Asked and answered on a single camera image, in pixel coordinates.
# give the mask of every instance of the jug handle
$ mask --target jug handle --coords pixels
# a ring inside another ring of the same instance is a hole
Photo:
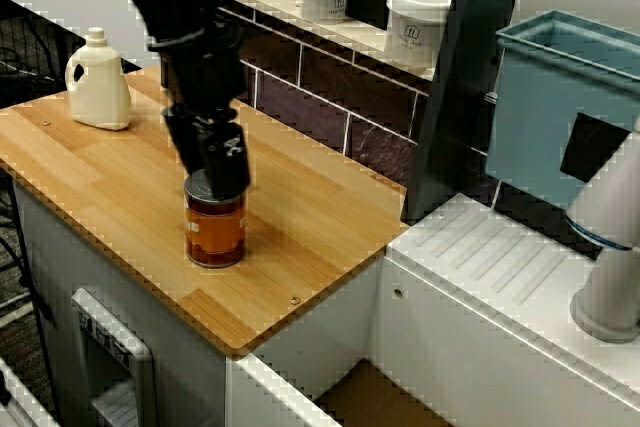
[[[69,59],[69,62],[67,63],[67,68],[64,74],[64,80],[65,80],[65,83],[67,84],[67,90],[69,92],[74,92],[78,88],[77,86],[78,82],[76,82],[73,79],[74,72],[78,65],[81,65],[80,62],[77,59],[74,59],[73,56]]]

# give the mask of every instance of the can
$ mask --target can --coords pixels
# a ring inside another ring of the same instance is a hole
[[[215,199],[204,170],[187,178],[184,193],[185,251],[189,259],[208,268],[228,267],[240,261],[244,255],[246,194]]]

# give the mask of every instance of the wooden countertop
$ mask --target wooden countertop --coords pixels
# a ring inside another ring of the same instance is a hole
[[[64,94],[0,111],[0,167],[226,355],[252,351],[406,229],[403,187],[235,101],[252,174],[247,252],[225,269],[193,264],[160,69],[127,82],[123,131],[71,120]]]

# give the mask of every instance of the blue plastic container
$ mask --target blue plastic container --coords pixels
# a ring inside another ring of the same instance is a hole
[[[584,183],[560,170],[578,113],[631,130],[640,37],[552,11],[497,32],[505,48],[486,171],[566,209]]]

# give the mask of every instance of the wire rack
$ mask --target wire rack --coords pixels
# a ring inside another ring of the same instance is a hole
[[[10,0],[0,0],[0,108],[65,90],[69,56],[85,40]]]

